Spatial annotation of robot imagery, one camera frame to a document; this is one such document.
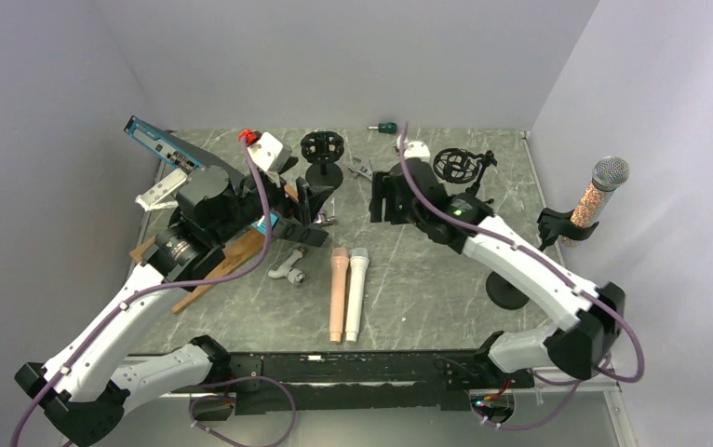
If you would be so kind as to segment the black shock mount desk stand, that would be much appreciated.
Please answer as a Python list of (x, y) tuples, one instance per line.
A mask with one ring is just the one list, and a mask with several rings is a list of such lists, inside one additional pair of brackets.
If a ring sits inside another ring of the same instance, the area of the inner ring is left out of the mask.
[(344, 139), (334, 131), (312, 131), (300, 140), (303, 158), (310, 164), (304, 178), (313, 186), (339, 188), (343, 172), (336, 162), (344, 153)]

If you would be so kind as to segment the black mini tripod stand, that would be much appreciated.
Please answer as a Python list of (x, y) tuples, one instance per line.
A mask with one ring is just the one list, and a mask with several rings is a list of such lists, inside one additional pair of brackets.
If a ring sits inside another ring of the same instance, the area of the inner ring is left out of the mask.
[(465, 192), (477, 196), (481, 181), (488, 167), (498, 166), (492, 150), (475, 154), (463, 148), (446, 148), (437, 153), (433, 160), (433, 171), (446, 183), (469, 184)]

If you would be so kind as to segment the white microphone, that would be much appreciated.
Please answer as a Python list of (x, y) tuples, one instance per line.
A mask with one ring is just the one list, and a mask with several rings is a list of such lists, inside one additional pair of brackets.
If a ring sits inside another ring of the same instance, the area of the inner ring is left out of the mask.
[(355, 248), (350, 257), (350, 282), (348, 303), (344, 325), (346, 342), (356, 342), (360, 331), (363, 309), (364, 288), (370, 265), (369, 252), (365, 248)]

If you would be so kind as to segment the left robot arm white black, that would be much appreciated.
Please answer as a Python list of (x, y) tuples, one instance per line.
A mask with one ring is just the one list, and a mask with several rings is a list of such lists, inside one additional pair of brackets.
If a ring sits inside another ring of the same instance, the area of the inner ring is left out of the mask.
[(84, 371), (90, 371), (87, 376), (89, 379), (97, 379), (102, 373), (113, 371), (141, 334), (155, 323), (154, 308), (161, 311), (169, 309), (180, 301), (186, 288), (210, 289), (242, 278), (262, 264), (271, 245), (272, 226), (267, 187), (261, 176), (264, 174), (272, 178), (274, 174), (261, 170), (250, 155), (245, 155), (245, 160), (250, 178), (255, 182), (264, 218), (265, 241), (262, 250), (254, 258), (254, 263), (244, 268), (237, 266), (227, 275), (217, 266), (209, 271), (205, 278), (177, 282), (166, 282), (146, 265), (135, 269), (133, 276), (138, 279), (136, 286), (131, 289), (125, 284), (122, 291), (104, 307), (100, 315), (94, 318), (77, 339), (47, 361), (45, 366), (52, 376), (38, 389), (17, 422), (9, 441), (11, 446), (19, 444), (20, 435), (31, 414), (39, 407), (42, 399), (58, 385), (81, 384), (86, 377)]

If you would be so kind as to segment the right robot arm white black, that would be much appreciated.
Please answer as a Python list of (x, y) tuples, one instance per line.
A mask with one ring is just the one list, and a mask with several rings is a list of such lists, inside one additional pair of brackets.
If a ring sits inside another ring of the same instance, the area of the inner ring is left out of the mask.
[(588, 380), (621, 332), (622, 289), (613, 283), (599, 287), (555, 263), (483, 200), (449, 194), (419, 158), (373, 173), (370, 219), (414, 225), (433, 242), (485, 265), (548, 315), (546, 327), (489, 337), (484, 355), (474, 364), (485, 386), (500, 385), (510, 373), (545, 366)]

